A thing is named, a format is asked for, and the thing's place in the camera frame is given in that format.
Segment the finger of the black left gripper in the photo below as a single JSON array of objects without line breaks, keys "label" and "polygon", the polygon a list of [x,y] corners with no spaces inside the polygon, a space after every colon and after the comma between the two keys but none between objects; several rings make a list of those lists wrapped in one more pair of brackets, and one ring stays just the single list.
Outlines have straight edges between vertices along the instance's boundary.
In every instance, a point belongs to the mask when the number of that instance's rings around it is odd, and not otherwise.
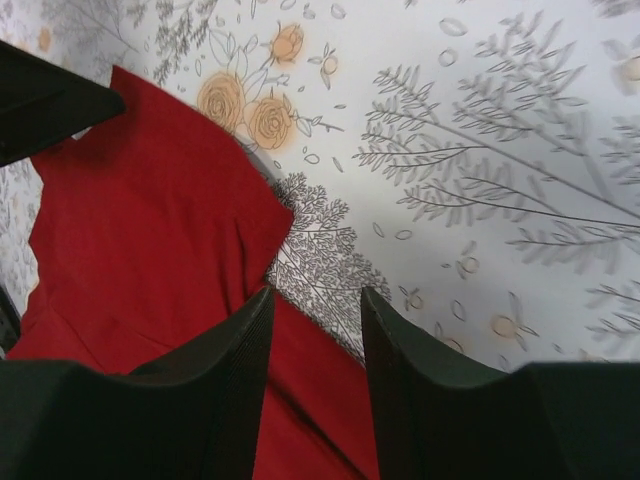
[{"label": "finger of the black left gripper", "polygon": [[125,112],[116,91],[1,43],[1,165]]}]

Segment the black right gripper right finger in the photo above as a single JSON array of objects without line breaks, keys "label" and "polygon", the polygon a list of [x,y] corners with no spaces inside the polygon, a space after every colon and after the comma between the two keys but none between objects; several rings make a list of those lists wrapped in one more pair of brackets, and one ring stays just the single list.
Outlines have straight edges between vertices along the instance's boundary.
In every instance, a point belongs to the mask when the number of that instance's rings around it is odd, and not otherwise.
[{"label": "black right gripper right finger", "polygon": [[635,479],[639,367],[533,362],[505,373],[361,294],[384,479]]}]

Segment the red t shirt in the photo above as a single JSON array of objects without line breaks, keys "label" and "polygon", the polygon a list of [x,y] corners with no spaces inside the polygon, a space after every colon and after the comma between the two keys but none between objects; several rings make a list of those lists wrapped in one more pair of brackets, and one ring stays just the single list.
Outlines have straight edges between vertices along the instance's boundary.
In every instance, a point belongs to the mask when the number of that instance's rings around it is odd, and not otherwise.
[{"label": "red t shirt", "polygon": [[[31,159],[43,182],[29,237],[39,281],[10,359],[129,373],[240,308],[303,229],[312,272],[345,278],[345,205],[296,178],[296,216],[221,127],[122,68],[110,85],[122,115]],[[254,475],[378,477],[363,367],[282,296]]]}]

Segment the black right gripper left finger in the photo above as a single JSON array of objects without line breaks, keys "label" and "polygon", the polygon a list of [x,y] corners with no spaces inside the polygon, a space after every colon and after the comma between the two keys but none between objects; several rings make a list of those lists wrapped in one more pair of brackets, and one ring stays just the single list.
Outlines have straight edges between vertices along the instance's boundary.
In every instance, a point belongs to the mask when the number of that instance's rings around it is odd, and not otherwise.
[{"label": "black right gripper left finger", "polygon": [[126,375],[66,360],[1,364],[5,479],[249,479],[274,323],[263,288]]}]

